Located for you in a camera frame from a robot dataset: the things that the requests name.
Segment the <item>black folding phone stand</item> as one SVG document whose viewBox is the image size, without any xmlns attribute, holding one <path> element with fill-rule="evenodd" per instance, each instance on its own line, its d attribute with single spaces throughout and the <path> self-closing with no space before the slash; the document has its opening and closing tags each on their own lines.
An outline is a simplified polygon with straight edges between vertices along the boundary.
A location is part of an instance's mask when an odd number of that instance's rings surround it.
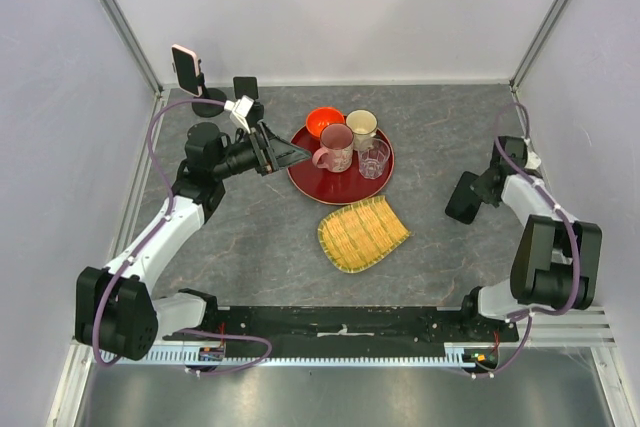
<svg viewBox="0 0 640 427">
<path fill-rule="evenodd" d="M 236 99 L 241 103 L 246 103 L 246 100 L 249 99 L 254 105 L 261 104 L 256 77 L 236 76 L 233 78 L 233 88 Z"/>
</svg>

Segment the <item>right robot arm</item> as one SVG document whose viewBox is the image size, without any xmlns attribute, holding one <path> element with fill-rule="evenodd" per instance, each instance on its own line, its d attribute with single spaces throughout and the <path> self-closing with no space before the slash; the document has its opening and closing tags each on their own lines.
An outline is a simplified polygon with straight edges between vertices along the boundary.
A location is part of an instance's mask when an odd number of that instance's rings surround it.
<svg viewBox="0 0 640 427">
<path fill-rule="evenodd" d="M 509 279 L 464 297 L 457 324 L 469 340 L 483 339 L 494 320 L 563 315 L 586 310 L 594 300 L 602 230 L 559 206 L 537 162 L 526 138 L 499 136 L 487 170 L 463 172 L 445 208 L 448 217 L 469 225 L 483 204 L 506 205 L 523 226 Z"/>
</svg>

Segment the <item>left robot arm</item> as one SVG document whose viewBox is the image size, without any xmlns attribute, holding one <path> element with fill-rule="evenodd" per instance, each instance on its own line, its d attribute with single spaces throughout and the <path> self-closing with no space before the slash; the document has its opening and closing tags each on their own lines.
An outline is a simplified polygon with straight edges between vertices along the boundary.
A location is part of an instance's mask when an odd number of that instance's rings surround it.
<svg viewBox="0 0 640 427">
<path fill-rule="evenodd" d="M 154 342 L 186 329 L 208 340 L 219 329 L 213 296 L 183 289 L 155 300 L 155 284 L 184 243 L 219 207 L 226 179 L 254 170 L 265 176 L 311 158 L 260 121 L 232 141 L 216 124 L 191 127 L 185 157 L 160 211 L 138 237 L 105 267 L 85 268 L 76 283 L 75 338 L 94 358 L 142 359 Z"/>
</svg>

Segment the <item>pink-cased smartphone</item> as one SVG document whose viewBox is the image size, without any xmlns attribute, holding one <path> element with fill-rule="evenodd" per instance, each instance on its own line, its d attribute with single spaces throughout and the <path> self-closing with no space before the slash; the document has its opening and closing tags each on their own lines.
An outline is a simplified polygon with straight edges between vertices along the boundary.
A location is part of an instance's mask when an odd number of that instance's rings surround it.
<svg viewBox="0 0 640 427">
<path fill-rule="evenodd" d="M 198 55 L 179 44 L 171 46 L 173 67 L 181 90 L 195 97 L 202 95 L 200 59 Z"/>
</svg>

